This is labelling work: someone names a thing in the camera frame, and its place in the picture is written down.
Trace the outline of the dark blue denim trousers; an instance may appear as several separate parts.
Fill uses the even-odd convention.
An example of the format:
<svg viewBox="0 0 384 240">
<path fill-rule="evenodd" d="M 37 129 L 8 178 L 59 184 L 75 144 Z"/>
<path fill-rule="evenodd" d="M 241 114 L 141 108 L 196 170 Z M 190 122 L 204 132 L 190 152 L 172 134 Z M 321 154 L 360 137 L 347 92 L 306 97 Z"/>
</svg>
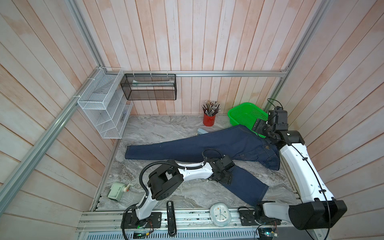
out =
<svg viewBox="0 0 384 240">
<path fill-rule="evenodd" d="M 277 146 L 242 125 L 170 142 L 131 145 L 125 153 L 127 160 L 175 160 L 182 163 L 200 163 L 204 157 L 224 156 L 232 160 L 258 162 L 274 171 L 280 168 Z M 233 180 L 230 185 L 224 185 L 226 189 L 251 206 L 263 200 L 269 186 L 238 166 L 230 171 Z"/>
</svg>

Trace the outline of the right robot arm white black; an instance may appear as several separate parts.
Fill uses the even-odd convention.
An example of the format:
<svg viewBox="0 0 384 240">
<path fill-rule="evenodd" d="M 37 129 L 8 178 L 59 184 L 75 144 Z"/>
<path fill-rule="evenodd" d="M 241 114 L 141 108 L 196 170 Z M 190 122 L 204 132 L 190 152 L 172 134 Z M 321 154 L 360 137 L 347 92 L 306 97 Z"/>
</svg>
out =
<svg viewBox="0 0 384 240">
<path fill-rule="evenodd" d="M 281 160 L 288 164 L 301 204 L 264 202 L 258 205 L 259 219 L 278 219 L 293 224 L 298 230 L 330 229 L 346 213 L 344 201 L 336 200 L 316 171 L 298 131 L 286 124 L 257 119 L 252 130 L 274 143 Z"/>
</svg>

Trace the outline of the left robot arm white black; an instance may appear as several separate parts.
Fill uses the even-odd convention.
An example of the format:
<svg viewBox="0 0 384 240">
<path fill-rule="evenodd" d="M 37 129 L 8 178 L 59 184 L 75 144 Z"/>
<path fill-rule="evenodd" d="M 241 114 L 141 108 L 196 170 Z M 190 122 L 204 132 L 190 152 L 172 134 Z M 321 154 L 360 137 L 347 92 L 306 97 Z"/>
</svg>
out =
<svg viewBox="0 0 384 240">
<path fill-rule="evenodd" d="M 121 229 L 141 228 L 150 219 L 157 203 L 170 197 L 183 182 L 207 179 L 230 185 L 235 166 L 229 156 L 222 154 L 219 158 L 203 156 L 203 161 L 197 164 L 178 164 L 174 160 L 148 164 L 139 174 L 139 183 L 145 195 L 139 203 L 124 211 Z"/>
</svg>

